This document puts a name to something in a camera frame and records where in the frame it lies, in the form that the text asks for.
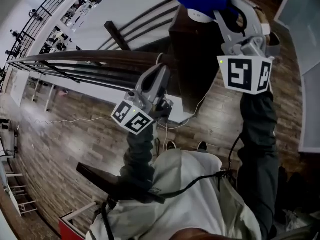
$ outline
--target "metal railing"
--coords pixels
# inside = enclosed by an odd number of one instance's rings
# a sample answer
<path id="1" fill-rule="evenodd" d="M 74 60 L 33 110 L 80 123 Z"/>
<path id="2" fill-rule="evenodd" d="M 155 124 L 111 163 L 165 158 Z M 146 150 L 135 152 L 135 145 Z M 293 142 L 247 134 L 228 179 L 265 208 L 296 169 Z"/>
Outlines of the metal railing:
<path id="1" fill-rule="evenodd" d="M 23 58 L 28 53 L 31 45 L 36 41 L 40 30 L 46 25 L 47 20 L 57 8 L 63 4 L 64 0 L 45 0 L 40 7 L 33 13 L 27 24 L 22 29 L 20 35 L 8 55 L 7 61 Z"/>
<path id="2" fill-rule="evenodd" d="M 43 76 L 128 91 L 134 89 L 140 76 L 155 65 L 158 56 L 158 53 L 152 52 L 81 50 L 40 54 L 7 63 L 18 70 L 37 72 Z M 172 76 L 177 75 L 174 74 L 177 62 L 173 56 L 163 54 L 161 62 L 169 66 Z M 179 85 L 177 80 L 171 81 L 174 87 Z M 177 88 L 173 89 L 169 88 L 168 94 L 180 95 Z"/>

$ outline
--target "wooden floor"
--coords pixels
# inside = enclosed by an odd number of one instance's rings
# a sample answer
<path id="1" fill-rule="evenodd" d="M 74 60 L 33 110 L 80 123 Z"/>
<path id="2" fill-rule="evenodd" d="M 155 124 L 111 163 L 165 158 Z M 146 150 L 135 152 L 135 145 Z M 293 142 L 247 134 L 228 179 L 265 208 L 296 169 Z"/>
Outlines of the wooden floor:
<path id="1" fill-rule="evenodd" d="M 255 2 L 263 6 L 268 4 L 267 1 Z M 275 9 L 272 6 L 263 9 L 273 19 Z M 274 62 L 271 75 L 278 116 L 275 134 L 280 163 L 290 173 L 300 172 L 304 175 L 310 172 L 310 164 L 308 161 L 301 162 L 298 154 L 302 128 L 302 89 L 297 57 L 288 31 L 275 23 L 271 26 L 282 43 L 281 54 Z M 20 108 L 8 94 L 2 95 L 0 102 L 5 117 L 20 125 L 20 152 L 13 164 L 26 176 L 27 191 L 37 200 L 41 214 L 58 231 L 58 217 L 106 197 L 76 172 L 78 162 L 118 175 L 128 145 L 127 133 L 109 119 L 40 123 L 107 118 L 114 108 L 113 105 L 70 91 L 66 96 L 56 95 L 51 111 L 46 113 L 44 109 L 49 91 L 50 86 L 43 87 L 38 102 L 31 103 L 34 85 L 30 84 Z M 198 142 L 206 141 L 210 144 L 208 151 L 219 156 L 226 165 L 229 151 L 242 129 L 241 97 L 241 93 L 224 88 L 219 73 L 197 117 L 186 126 L 169 130 L 168 139 L 186 150 L 194 150 Z M 158 134 L 162 150 L 165 129 L 158 126 Z M 241 146 L 242 143 L 239 143 L 235 151 Z M 235 152 L 233 161 L 232 167 L 236 168 L 239 159 Z M 76 223 L 86 229 L 90 222 L 91 214 L 88 213 Z"/>

